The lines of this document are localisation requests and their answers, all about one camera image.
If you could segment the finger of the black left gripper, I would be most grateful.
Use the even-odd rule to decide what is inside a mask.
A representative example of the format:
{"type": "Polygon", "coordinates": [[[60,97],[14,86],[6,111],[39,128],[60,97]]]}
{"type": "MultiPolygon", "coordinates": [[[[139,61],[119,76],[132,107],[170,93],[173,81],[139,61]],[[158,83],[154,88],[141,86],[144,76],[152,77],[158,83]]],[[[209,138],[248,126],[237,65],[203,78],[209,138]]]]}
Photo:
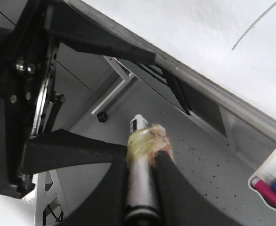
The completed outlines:
{"type": "Polygon", "coordinates": [[[48,3],[44,27],[58,42],[77,52],[155,63],[155,53],[119,38],[65,2],[48,3]]]}

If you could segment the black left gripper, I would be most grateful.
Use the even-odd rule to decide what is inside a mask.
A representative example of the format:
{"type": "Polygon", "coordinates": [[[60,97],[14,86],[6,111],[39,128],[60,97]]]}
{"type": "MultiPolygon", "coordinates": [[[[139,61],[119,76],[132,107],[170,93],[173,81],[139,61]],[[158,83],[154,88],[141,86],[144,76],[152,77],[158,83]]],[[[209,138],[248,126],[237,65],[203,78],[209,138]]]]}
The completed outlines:
{"type": "Polygon", "coordinates": [[[55,95],[53,5],[52,0],[30,0],[13,29],[0,27],[0,194],[17,199],[34,189],[31,174],[113,162],[127,151],[124,145],[64,129],[29,140],[55,95]]]}

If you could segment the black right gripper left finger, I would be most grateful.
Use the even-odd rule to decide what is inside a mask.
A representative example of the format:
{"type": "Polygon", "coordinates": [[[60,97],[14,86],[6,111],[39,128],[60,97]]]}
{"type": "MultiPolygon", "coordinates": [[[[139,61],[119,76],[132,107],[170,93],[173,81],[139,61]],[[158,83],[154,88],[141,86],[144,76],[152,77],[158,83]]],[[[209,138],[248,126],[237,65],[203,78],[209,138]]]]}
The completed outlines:
{"type": "Polygon", "coordinates": [[[122,226],[127,187],[127,164],[115,157],[108,172],[88,198],[59,226],[122,226]]]}

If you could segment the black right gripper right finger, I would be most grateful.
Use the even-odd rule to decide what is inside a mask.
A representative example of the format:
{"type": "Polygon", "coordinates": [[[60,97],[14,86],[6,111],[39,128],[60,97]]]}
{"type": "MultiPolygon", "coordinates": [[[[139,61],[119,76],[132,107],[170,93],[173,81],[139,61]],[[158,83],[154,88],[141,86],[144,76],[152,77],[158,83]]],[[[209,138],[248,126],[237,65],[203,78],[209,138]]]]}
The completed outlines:
{"type": "Polygon", "coordinates": [[[198,193],[185,179],[167,152],[159,151],[154,160],[154,171],[164,225],[240,225],[198,193]]]}

